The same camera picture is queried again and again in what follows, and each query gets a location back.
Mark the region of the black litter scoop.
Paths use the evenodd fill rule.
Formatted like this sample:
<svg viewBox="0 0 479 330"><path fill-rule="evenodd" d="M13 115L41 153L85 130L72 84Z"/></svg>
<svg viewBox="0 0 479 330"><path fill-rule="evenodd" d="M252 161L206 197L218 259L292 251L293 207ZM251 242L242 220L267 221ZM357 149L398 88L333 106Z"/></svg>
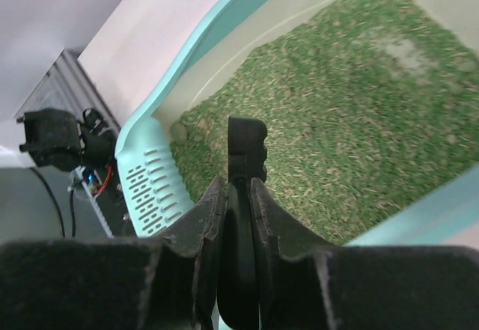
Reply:
<svg viewBox="0 0 479 330"><path fill-rule="evenodd" d="M220 253L217 300L230 329L258 329L260 315L251 220L251 180L266 180L263 121L228 118L228 196Z"/></svg>

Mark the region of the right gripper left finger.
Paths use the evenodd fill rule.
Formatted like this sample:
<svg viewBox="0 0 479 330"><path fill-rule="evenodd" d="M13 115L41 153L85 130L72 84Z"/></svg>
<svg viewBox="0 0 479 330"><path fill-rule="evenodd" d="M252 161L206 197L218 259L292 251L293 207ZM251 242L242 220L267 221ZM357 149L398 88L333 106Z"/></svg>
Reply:
<svg viewBox="0 0 479 330"><path fill-rule="evenodd" d="M1 246L3 329L213 329L225 182L161 234Z"/></svg>

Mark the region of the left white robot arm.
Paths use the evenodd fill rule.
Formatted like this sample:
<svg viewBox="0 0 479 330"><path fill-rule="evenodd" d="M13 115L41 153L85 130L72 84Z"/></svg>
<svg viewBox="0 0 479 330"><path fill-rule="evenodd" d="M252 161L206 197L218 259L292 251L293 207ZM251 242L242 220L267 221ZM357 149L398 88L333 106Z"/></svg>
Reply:
<svg viewBox="0 0 479 330"><path fill-rule="evenodd" d="M1 122L2 168L53 166L72 171L82 164L82 151L80 124L68 111L27 111Z"/></svg>

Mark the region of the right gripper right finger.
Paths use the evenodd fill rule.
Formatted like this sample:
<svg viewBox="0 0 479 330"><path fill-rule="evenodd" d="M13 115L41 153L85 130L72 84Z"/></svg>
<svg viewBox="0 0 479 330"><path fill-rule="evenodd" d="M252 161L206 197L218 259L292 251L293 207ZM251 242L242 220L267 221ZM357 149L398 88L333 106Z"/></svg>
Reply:
<svg viewBox="0 0 479 330"><path fill-rule="evenodd" d="M251 182L264 329L476 329L478 252L462 246L336 246Z"/></svg>

